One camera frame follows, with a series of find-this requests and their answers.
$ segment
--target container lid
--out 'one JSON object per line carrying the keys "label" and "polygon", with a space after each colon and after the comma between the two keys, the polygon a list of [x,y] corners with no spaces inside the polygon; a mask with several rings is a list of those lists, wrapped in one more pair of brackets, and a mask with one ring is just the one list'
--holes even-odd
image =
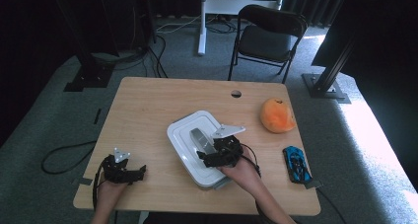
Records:
{"label": "container lid", "polygon": [[216,168],[207,168],[196,151],[205,152],[203,147],[193,142],[190,131],[198,128],[211,141],[221,124],[207,111],[198,111],[172,123],[167,135],[183,165],[201,187],[215,187],[226,176]]}

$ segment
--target metal stand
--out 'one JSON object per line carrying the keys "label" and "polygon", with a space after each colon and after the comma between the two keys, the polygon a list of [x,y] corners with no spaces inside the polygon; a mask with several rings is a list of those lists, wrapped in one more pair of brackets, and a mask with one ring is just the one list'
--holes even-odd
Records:
{"label": "metal stand", "polygon": [[336,99],[340,104],[351,104],[350,99],[347,94],[343,93],[338,86],[337,82],[333,82],[332,85],[326,90],[318,90],[315,85],[317,85],[320,74],[303,74],[302,77],[305,80],[305,83],[310,91],[310,95],[313,98],[324,98],[324,99]]}
{"label": "metal stand", "polygon": [[97,63],[82,37],[77,18],[74,16],[67,0],[55,1],[61,11],[63,22],[66,24],[64,30],[81,63],[81,68],[74,81],[67,84],[64,92],[82,92],[84,88],[107,87],[114,65],[100,65]]}

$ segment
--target wooden table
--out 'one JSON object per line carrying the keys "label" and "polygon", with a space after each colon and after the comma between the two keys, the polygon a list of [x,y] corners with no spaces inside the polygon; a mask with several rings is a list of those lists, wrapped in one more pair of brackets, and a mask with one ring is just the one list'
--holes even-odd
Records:
{"label": "wooden table", "polygon": [[[242,96],[232,97],[234,90]],[[235,183],[218,190],[199,187],[167,136],[175,120],[208,111],[220,123],[246,128],[236,137],[255,152],[263,181],[289,214],[317,215],[314,188],[289,181],[282,155],[289,145],[304,149],[299,129],[274,134],[258,118],[261,104],[270,97],[290,104],[286,87],[276,83],[124,78],[84,178],[92,180],[104,157],[117,147],[131,153],[128,170],[147,165],[144,181],[126,189],[118,210],[256,214],[252,196]],[[92,185],[79,186],[74,205],[93,208]]]}

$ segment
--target small metal piece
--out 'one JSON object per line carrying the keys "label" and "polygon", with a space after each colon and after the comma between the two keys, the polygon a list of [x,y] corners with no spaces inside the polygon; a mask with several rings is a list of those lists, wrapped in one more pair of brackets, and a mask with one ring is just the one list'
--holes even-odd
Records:
{"label": "small metal piece", "polygon": [[122,152],[118,148],[114,148],[113,154],[115,163],[122,162],[130,156],[130,153]]}
{"label": "small metal piece", "polygon": [[224,138],[244,131],[244,126],[221,124],[221,127],[212,134],[212,138]]}

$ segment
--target wire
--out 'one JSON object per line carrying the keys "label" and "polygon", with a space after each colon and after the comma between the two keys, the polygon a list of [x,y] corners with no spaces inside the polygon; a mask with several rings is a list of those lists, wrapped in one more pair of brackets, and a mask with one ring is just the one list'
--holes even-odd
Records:
{"label": "wire", "polygon": [[161,36],[157,36],[158,38],[160,38],[163,41],[163,49],[161,50],[161,53],[159,56],[157,56],[157,54],[154,52],[154,50],[150,47],[150,51],[151,53],[154,55],[154,57],[157,59],[157,74],[160,78],[162,78],[161,74],[160,74],[160,68],[163,71],[164,75],[166,78],[169,78],[169,76],[167,75],[166,71],[164,70],[163,64],[161,63],[161,57],[163,56],[164,51],[166,50],[166,40],[161,37]]}
{"label": "wire", "polygon": [[331,204],[331,206],[334,208],[334,210],[337,212],[338,216],[341,218],[341,221],[343,223],[347,223],[344,219],[344,217],[342,216],[341,212],[338,210],[338,208],[335,206],[335,204],[331,201],[331,199],[328,198],[328,196],[325,195],[325,193],[322,192],[322,190],[320,190],[319,188],[316,189],[320,194],[322,194],[322,196],[329,202],[329,204]]}
{"label": "wire", "polygon": [[80,165],[80,163],[82,163],[95,149],[95,147],[93,147],[92,149],[89,150],[88,153],[86,153],[77,163],[75,163],[74,165],[72,165],[71,167],[62,170],[62,171],[58,171],[58,172],[52,172],[49,171],[46,167],[45,167],[45,162],[46,160],[55,152],[60,151],[60,150],[64,150],[64,149],[69,149],[69,148],[75,148],[75,147],[81,147],[81,146],[85,146],[91,143],[96,143],[97,141],[90,141],[90,142],[85,142],[85,143],[80,143],[80,144],[75,144],[75,145],[69,145],[69,146],[63,146],[63,147],[59,147],[59,148],[55,148],[51,151],[49,151],[48,153],[46,153],[46,155],[43,157],[42,162],[40,163],[40,168],[42,169],[43,172],[50,174],[50,175],[59,175],[59,174],[63,174],[66,172],[69,172],[71,170],[73,170],[74,168],[76,168],[78,165]]}

